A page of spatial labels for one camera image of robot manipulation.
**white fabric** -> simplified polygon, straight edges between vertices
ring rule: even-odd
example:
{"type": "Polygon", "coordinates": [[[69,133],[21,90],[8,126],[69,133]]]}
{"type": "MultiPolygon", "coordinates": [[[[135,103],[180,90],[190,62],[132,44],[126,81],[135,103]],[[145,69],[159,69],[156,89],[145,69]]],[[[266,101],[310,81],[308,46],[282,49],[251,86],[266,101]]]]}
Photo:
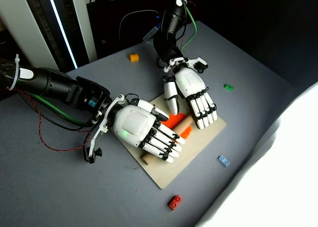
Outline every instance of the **white fabric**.
{"type": "Polygon", "coordinates": [[[315,84],[264,134],[196,226],[317,227],[317,124],[315,84]]]}

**white robotic hand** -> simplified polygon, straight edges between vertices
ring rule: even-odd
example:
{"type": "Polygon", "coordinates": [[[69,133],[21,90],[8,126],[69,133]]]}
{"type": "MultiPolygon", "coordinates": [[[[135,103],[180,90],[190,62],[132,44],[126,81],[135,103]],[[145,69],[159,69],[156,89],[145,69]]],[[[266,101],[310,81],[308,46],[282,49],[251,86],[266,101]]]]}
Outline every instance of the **white robotic hand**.
{"type": "Polygon", "coordinates": [[[194,71],[196,69],[198,73],[202,73],[207,66],[201,58],[189,60],[180,57],[170,60],[169,66],[164,68],[168,73],[164,77],[164,94],[171,113],[176,115],[179,112],[178,88],[180,95],[186,99],[199,129],[208,127],[218,118],[216,104],[207,93],[209,88],[194,71]]]}
{"type": "Polygon", "coordinates": [[[99,129],[91,140],[88,150],[88,160],[95,162],[95,156],[101,154],[101,149],[94,150],[95,139],[99,133],[112,129],[116,137],[124,142],[172,163],[182,150],[178,144],[185,140],[161,123],[169,116],[154,105],[137,98],[128,101],[124,95],[118,95],[108,107],[99,129]]]}

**wooden board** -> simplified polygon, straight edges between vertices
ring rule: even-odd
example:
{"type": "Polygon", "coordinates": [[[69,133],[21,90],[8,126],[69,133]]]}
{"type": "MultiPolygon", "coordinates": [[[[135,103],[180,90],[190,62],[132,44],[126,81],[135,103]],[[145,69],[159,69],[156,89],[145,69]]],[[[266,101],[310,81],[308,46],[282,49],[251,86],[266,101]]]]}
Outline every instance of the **wooden board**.
{"type": "MultiPolygon", "coordinates": [[[[180,97],[178,101],[180,112],[187,114],[189,111],[186,102],[180,97]]],[[[164,95],[154,99],[151,104],[154,104],[157,108],[163,110],[167,114],[169,113],[168,106],[164,101],[164,95]]],[[[220,117],[218,117],[216,122],[203,130],[198,130],[195,124],[192,124],[192,132],[186,139],[185,144],[182,145],[182,151],[179,153],[179,157],[175,158],[173,163],[168,163],[162,159],[156,158],[153,163],[147,166],[141,160],[141,157],[145,154],[144,150],[130,146],[125,142],[122,142],[122,144],[158,187],[164,189],[225,126],[226,123],[220,117]]]]}

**rolling pin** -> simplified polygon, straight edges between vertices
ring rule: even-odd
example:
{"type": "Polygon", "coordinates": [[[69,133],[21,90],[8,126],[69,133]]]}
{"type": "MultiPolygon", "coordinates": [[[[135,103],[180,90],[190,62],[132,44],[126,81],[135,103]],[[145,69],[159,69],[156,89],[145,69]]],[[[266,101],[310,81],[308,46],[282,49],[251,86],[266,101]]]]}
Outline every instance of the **rolling pin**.
{"type": "MultiPolygon", "coordinates": [[[[193,118],[191,115],[188,115],[183,119],[174,129],[173,131],[180,135],[182,134],[193,122],[193,118]]],[[[152,155],[151,153],[146,153],[142,156],[141,160],[146,165],[150,165],[157,157],[155,155],[152,155]]]]}

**table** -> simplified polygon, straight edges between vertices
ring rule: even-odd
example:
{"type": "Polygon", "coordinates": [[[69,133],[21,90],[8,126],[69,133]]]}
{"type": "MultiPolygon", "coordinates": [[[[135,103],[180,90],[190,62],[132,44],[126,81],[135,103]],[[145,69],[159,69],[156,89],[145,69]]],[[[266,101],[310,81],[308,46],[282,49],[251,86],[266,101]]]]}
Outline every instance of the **table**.
{"type": "MultiPolygon", "coordinates": [[[[186,38],[192,32],[188,25],[186,38]]],[[[81,151],[45,148],[37,133],[38,116],[20,97],[1,101],[0,226],[193,226],[286,107],[293,87],[201,22],[184,55],[208,62],[202,78],[227,126],[164,190],[112,133],[98,137],[96,147],[103,149],[103,157],[90,165],[81,151]],[[234,91],[225,90],[225,83],[234,91]],[[222,166],[220,155],[230,166],[222,166]],[[171,211],[167,203],[177,194],[183,202],[171,211]]],[[[93,80],[108,88],[112,97],[132,92],[150,101],[163,93],[163,73],[156,61],[153,45],[147,42],[70,76],[93,80]],[[138,53],[140,61],[131,63],[131,53],[138,53]]],[[[46,120],[42,132],[55,148],[73,148],[84,139],[84,134],[64,131],[46,120]]]]}

